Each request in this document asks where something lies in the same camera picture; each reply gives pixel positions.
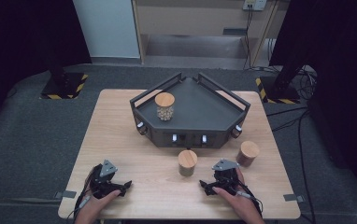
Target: clear jar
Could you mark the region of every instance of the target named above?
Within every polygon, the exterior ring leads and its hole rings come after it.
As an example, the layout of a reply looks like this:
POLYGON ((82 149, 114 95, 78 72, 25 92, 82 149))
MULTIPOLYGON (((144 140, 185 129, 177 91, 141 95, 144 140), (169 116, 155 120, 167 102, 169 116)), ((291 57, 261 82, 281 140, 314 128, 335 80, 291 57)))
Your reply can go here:
POLYGON ((160 120, 171 120, 174 114, 175 97, 169 92, 161 92, 155 97, 157 116, 160 120))

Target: black controller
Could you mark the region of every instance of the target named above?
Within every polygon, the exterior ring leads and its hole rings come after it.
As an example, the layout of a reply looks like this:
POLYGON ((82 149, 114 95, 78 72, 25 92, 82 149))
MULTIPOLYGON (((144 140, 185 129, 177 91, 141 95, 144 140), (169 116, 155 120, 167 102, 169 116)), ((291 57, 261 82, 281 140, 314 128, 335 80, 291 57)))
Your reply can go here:
POLYGON ((108 160, 94 167, 89 178, 90 187, 95 198, 101 199, 116 189, 121 191, 119 196, 125 196, 126 190, 128 190, 132 184, 132 180, 124 185, 112 183, 111 179, 117 171, 117 167, 108 160))
POLYGON ((225 189, 228 193, 236 195, 236 187, 240 186, 243 190, 245 190, 245 193, 249 195, 259 214, 262 215, 262 210, 257 199, 251 193, 249 188, 239 180, 236 172, 237 166, 239 166, 237 162, 220 160, 212 167, 214 170, 214 178, 216 178, 216 182, 207 184, 205 181, 199 180, 201 187, 205 189, 205 194, 208 196, 217 194, 213 190, 213 187, 225 189))

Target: jar with wooden lid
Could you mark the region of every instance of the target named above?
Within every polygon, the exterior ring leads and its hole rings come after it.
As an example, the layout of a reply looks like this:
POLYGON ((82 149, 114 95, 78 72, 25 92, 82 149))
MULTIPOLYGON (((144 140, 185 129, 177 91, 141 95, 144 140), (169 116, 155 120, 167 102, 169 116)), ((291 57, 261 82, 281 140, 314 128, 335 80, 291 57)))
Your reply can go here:
POLYGON ((239 163, 241 166, 244 167, 249 167, 254 159, 259 155, 260 149, 258 146, 251 142, 251 141, 245 141, 240 145, 240 150, 237 153, 236 156, 236 161, 239 163))
POLYGON ((171 120, 173 118, 175 97, 169 92, 161 92, 155 97, 157 105, 157 116, 160 120, 171 120))
POLYGON ((178 172, 183 176, 193 175, 198 157, 192 150, 183 150, 178 154, 178 172))

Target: black tray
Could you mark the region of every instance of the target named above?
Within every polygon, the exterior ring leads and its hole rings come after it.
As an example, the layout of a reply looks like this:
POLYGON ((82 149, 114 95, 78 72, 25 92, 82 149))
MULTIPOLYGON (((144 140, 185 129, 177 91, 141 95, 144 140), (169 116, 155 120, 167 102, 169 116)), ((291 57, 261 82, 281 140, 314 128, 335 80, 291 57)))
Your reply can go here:
POLYGON ((136 128, 157 147, 220 148, 230 136, 241 134, 250 109, 248 102, 202 73, 193 78, 178 73, 141 93, 130 104, 136 128), (171 120, 157 117, 155 96, 164 91, 175 96, 171 120))

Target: gray carpet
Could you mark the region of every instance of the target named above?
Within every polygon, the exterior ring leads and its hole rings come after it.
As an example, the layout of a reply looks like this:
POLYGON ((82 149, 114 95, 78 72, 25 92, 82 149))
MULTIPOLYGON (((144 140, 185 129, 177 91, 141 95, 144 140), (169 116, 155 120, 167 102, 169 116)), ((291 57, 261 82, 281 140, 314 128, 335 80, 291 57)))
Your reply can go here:
MULTIPOLYGON (((39 94, 47 83, 48 72, 28 77, 9 93, 0 112, 0 223, 65 223, 57 215, 58 202, 44 204, 14 203, 7 199, 53 199, 68 182, 90 121, 98 94, 103 89, 148 89, 182 72, 191 77, 203 72, 231 91, 258 91, 255 78, 271 73, 222 69, 172 69, 121 66, 77 65, 68 72, 89 75, 84 89, 75 100, 41 100, 39 94)), ((294 85, 299 88, 300 78, 294 85)), ((302 107, 300 105, 264 104, 266 114, 302 107)), ((304 110, 268 117, 271 128, 299 117, 304 110)), ((307 171, 309 195, 317 223, 357 223, 357 179, 350 170, 338 169, 310 117, 301 122, 301 140, 307 171)), ((311 217, 301 171, 298 121, 275 131, 274 136, 291 180, 294 193, 305 197, 301 212, 311 217)), ((186 223, 234 223, 188 221, 186 223)), ((132 220, 130 223, 179 223, 166 220, 132 220)), ((279 220, 278 223, 309 223, 279 220)))

